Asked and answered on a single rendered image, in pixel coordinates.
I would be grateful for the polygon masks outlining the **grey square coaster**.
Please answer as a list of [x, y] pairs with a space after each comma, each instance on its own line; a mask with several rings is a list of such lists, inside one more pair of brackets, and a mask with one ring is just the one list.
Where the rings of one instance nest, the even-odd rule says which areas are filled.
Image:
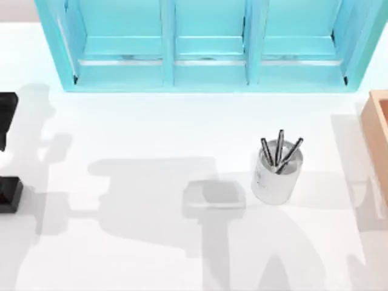
[[186, 218], [205, 220], [241, 219], [246, 211], [246, 194], [237, 182], [206, 179], [190, 182], [182, 194], [182, 213]]

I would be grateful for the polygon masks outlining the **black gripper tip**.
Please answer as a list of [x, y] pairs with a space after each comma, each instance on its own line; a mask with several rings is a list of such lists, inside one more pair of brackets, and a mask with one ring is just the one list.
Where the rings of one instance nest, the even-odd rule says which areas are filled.
[[0, 92], [0, 151], [4, 151], [7, 133], [15, 115], [19, 98], [15, 92]]

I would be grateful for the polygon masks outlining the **white pen cup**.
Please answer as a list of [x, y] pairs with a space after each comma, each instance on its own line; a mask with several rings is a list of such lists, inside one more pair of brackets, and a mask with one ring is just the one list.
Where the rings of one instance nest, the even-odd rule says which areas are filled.
[[266, 204], [281, 205], [287, 202], [296, 186], [303, 165], [303, 154], [297, 150], [281, 173], [271, 167], [265, 156], [264, 146], [260, 147], [253, 174], [252, 191]]

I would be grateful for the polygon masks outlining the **salmon-coloured shallow box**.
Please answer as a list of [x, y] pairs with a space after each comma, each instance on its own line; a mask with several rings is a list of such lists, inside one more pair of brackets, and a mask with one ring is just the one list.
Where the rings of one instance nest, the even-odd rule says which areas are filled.
[[388, 203], [388, 90], [371, 90], [361, 126], [381, 191]]

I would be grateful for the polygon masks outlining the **black and silver pen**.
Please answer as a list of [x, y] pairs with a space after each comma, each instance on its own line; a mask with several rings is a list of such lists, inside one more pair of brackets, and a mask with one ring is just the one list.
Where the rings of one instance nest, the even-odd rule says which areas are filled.
[[274, 166], [273, 158], [265, 138], [261, 138], [261, 145], [262, 145], [264, 157], [266, 158], [269, 166], [273, 167]]
[[278, 167], [281, 163], [282, 152], [283, 152], [283, 143], [284, 143], [284, 130], [281, 129], [278, 133], [278, 139], [276, 142], [276, 152], [275, 152], [275, 166]]
[[297, 142], [289, 150], [287, 155], [281, 160], [281, 163], [280, 163], [279, 167], [276, 170], [276, 174], [280, 175], [284, 171], [284, 168], [289, 163], [289, 161], [293, 158], [295, 153], [299, 150], [299, 148], [301, 147], [301, 144], [303, 143], [303, 141], [304, 141], [303, 138], [299, 138], [297, 140]]

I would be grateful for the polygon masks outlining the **black square block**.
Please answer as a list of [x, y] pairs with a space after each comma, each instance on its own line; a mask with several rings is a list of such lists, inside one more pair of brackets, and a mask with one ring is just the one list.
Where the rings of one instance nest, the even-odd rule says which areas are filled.
[[0, 176], [0, 214], [18, 211], [23, 183], [17, 176]]

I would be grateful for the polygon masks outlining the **light blue rack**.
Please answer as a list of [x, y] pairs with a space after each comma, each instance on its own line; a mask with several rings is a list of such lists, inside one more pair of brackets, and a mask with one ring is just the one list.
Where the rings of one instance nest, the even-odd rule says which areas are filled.
[[67, 92], [354, 92], [388, 0], [34, 0]]

